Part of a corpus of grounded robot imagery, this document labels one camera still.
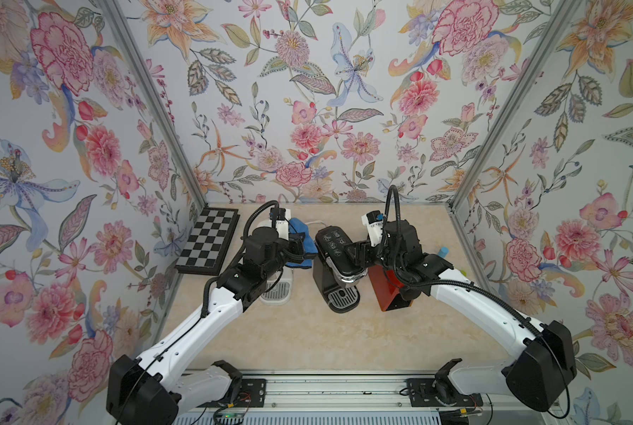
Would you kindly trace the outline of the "blue microfiber cloth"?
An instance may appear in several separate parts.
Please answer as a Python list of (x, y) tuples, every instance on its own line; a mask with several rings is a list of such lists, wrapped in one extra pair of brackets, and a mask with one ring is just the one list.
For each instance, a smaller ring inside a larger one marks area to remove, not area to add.
[(290, 251), (295, 253), (302, 260), (286, 263), (287, 267), (293, 269), (310, 269), (318, 254), (318, 249), (309, 233), (309, 226), (297, 218), (288, 221)]

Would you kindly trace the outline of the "aluminium frame post left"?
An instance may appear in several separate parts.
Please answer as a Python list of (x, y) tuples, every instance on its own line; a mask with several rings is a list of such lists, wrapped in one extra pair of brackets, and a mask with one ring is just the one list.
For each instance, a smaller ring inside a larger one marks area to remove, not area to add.
[(160, 100), (159, 90), (156, 88), (154, 80), (148, 71), (147, 64), (139, 51), (132, 32), (127, 24), (127, 18), (123, 15), (118, 1), (99, 0), (98, 3), (100, 5), (100, 9), (102, 10), (102, 14), (106, 17), (109, 23), (114, 37), (118, 40), (118, 45), (125, 51), (128, 66), (136, 77), (139, 87), (144, 92), (145, 103), (148, 106), (148, 111), (150, 111), (155, 119), (155, 122), (159, 126), (159, 129), (161, 129), (164, 134), (166, 144), (171, 149), (171, 153), (182, 172), (182, 177), (189, 194), (194, 200), (194, 203), (196, 203), (200, 209), (203, 209), (203, 207), (208, 205), (208, 202), (201, 192), (199, 183), (194, 176), (194, 171), (187, 160), (187, 156), (185, 155), (183, 146), (180, 143), (180, 139), (170, 115), (167, 113), (166, 107)]

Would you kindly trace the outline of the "aluminium frame post right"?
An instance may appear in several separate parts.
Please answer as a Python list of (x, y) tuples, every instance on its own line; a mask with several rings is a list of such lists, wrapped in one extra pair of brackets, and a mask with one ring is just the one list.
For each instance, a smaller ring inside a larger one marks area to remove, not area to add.
[(447, 205), (451, 214), (456, 215), (458, 209), (467, 202), (469, 192), (475, 182), (477, 182), (484, 164), (489, 160), (495, 145), (497, 145), (502, 134), (509, 126), (509, 122), (515, 117), (526, 96), (534, 87), (541, 70), (563, 36), (564, 30), (570, 24), (576, 10), (578, 10), (576, 1), (557, 1), (557, 7), (552, 13), (546, 28), (544, 28), (539, 42), (537, 42), (532, 51), (532, 55), (529, 57), (529, 65), (514, 84), (509, 97), (503, 102), (502, 111), (496, 117), (493, 127), (488, 131), (486, 140), (481, 145), (478, 155), (465, 175), (462, 185), (452, 202)]

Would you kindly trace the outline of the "aluminium frame post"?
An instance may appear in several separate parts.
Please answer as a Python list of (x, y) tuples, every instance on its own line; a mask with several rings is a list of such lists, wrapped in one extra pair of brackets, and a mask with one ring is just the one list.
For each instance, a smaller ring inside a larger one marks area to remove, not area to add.
[(167, 113), (166, 107), (160, 100), (159, 90), (156, 88), (154, 80), (148, 71), (147, 64), (139, 51), (132, 32), (127, 24), (127, 18), (123, 15), (118, 1), (99, 0), (98, 3), (100, 5), (100, 9), (102, 10), (102, 14), (106, 17), (109, 23), (114, 37), (118, 40), (118, 45), (125, 51), (128, 66), (136, 77), (139, 87), (144, 92), (145, 103), (148, 106), (148, 111), (150, 111), (155, 119), (155, 122), (159, 126), (159, 129), (161, 129), (164, 134), (166, 144), (171, 149), (171, 153), (182, 172), (182, 177), (189, 194), (194, 200), (194, 203), (196, 203), (200, 209), (203, 209), (203, 207), (208, 205), (208, 202), (201, 192), (199, 183), (194, 176), (194, 171), (187, 160), (187, 156), (185, 155), (183, 146), (180, 143), (180, 139), (170, 115)]
[(539, 42), (537, 42), (532, 51), (532, 55), (529, 57), (529, 65), (514, 84), (509, 97), (503, 102), (502, 111), (496, 117), (493, 127), (488, 131), (486, 140), (481, 145), (478, 155), (465, 175), (462, 185), (452, 202), (447, 205), (451, 214), (456, 215), (458, 209), (467, 202), (469, 192), (475, 182), (477, 182), (484, 164), (489, 160), (495, 145), (497, 145), (502, 134), (509, 126), (509, 122), (515, 117), (526, 96), (534, 87), (541, 70), (563, 36), (564, 30), (570, 24), (576, 10), (578, 10), (576, 1), (557, 1), (557, 7), (552, 13), (546, 28), (544, 28)]

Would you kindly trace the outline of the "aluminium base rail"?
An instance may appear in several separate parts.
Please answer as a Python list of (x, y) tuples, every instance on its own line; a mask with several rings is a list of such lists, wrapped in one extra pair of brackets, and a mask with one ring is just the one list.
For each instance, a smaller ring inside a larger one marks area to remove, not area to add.
[(249, 404), (199, 406), (171, 424), (555, 424), (513, 398), (472, 395), (444, 406), (429, 375), (250, 374)]

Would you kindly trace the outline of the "black coffee machine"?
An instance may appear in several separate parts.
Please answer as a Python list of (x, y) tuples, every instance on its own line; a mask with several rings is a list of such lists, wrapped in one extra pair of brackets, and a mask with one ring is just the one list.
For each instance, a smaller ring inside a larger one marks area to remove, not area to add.
[(318, 231), (315, 238), (318, 256), (314, 260), (313, 278), (327, 306), (334, 313), (348, 313), (360, 302), (358, 283), (368, 270), (358, 266), (348, 255), (353, 245), (346, 232), (338, 226)]

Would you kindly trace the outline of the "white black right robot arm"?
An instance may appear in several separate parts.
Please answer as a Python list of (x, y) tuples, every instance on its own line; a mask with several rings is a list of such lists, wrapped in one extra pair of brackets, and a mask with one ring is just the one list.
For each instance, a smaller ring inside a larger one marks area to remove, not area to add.
[(466, 278), (437, 254), (425, 253), (408, 221), (389, 221), (379, 211), (362, 217), (368, 237), (348, 246), (371, 282), (410, 304), (426, 295), (451, 306), (490, 335), (505, 359), (470, 364), (451, 359), (438, 369), (431, 393), (444, 406), (463, 397), (505, 395), (537, 412), (548, 412), (577, 375), (571, 333), (558, 321), (541, 322), (521, 313)]

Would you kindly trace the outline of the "red coffee machine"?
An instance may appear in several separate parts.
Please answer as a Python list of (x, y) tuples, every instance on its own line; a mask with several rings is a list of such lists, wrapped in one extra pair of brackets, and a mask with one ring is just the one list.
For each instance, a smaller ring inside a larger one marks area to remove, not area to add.
[(368, 270), (368, 276), (382, 312), (407, 308), (412, 305), (411, 300), (406, 300), (401, 296), (403, 286), (393, 271), (385, 270), (382, 266), (372, 266)]

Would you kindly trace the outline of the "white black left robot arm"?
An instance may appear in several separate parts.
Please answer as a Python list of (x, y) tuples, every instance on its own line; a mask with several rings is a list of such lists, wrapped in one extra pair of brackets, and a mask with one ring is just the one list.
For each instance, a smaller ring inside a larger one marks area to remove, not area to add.
[(106, 408), (118, 424), (171, 424), (204, 404), (236, 402), (242, 374), (226, 361), (203, 372), (187, 368), (215, 336), (266, 292), (272, 276), (287, 263), (301, 262), (302, 234), (281, 235), (260, 227), (246, 237), (240, 261), (208, 280), (203, 302), (168, 336), (132, 359), (117, 359), (109, 370)]

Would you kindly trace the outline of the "black white chessboard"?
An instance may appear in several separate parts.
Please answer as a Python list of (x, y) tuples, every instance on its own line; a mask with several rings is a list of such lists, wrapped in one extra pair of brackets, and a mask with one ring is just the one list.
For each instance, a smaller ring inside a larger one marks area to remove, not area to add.
[(204, 208), (176, 262), (178, 272), (217, 276), (231, 246), (239, 217), (238, 209)]

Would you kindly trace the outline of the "white coffee machine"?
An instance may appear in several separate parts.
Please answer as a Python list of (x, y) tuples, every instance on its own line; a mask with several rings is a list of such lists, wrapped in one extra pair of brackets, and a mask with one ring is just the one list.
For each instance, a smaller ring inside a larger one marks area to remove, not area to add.
[(267, 291), (260, 297), (263, 304), (284, 306), (293, 293), (293, 271), (289, 267), (284, 267), (281, 273), (272, 276), (267, 285)]

